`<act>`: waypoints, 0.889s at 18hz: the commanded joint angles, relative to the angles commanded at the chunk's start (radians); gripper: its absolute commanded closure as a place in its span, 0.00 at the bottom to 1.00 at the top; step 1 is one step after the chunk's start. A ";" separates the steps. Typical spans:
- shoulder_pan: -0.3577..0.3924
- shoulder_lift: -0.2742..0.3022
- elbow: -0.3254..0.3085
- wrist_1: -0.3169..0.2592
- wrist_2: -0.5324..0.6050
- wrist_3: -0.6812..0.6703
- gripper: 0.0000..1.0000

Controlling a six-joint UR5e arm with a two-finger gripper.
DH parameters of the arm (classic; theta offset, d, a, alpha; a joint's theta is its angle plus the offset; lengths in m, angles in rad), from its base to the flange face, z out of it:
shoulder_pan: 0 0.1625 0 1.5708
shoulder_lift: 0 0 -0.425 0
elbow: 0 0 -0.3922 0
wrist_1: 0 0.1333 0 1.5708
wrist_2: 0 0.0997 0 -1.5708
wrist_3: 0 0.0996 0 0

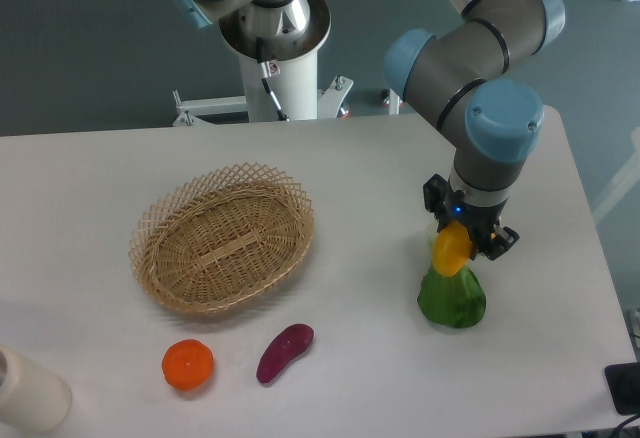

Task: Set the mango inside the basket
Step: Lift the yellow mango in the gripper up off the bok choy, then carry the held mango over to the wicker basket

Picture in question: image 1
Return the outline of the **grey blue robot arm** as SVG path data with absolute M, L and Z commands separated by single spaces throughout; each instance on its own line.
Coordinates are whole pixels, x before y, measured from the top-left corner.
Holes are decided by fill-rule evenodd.
M 197 27 L 217 25 L 237 54 L 253 121 L 320 115 L 317 53 L 331 18 L 324 0 L 176 0 Z M 390 90 L 455 149 L 450 174 L 423 187 L 440 227 L 459 223 L 474 254 L 496 259 L 517 241 L 501 212 L 534 149 L 544 107 L 506 78 L 561 33 L 562 0 L 450 0 L 462 23 L 443 37 L 400 36 L 384 57 Z

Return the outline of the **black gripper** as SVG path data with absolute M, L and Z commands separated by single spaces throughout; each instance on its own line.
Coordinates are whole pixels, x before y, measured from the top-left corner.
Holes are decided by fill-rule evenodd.
M 455 190 L 441 175 L 434 174 L 423 185 L 425 209 L 437 222 L 437 231 L 452 221 L 462 224 L 473 244 L 471 259 L 482 255 L 491 261 L 508 252 L 519 240 L 519 234 L 501 225 L 501 214 L 508 198 L 498 196 L 496 202 L 483 204 L 472 195 L 473 190 Z

